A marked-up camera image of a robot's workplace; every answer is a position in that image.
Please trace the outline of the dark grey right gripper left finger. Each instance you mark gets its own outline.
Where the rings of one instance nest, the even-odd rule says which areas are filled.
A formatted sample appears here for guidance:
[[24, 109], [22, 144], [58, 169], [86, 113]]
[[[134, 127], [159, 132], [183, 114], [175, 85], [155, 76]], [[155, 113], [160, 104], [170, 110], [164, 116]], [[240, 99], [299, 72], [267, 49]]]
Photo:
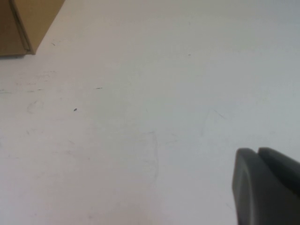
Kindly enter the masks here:
[[238, 149], [232, 192], [239, 225], [298, 225], [300, 187], [286, 187], [258, 152]]

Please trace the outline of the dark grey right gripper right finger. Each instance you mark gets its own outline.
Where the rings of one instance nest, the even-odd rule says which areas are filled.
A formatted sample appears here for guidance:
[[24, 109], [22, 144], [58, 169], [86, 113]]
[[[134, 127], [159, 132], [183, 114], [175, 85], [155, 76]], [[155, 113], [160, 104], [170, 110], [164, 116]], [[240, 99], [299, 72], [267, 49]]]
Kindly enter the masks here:
[[300, 186], [300, 163], [271, 148], [260, 148], [258, 155], [286, 187]]

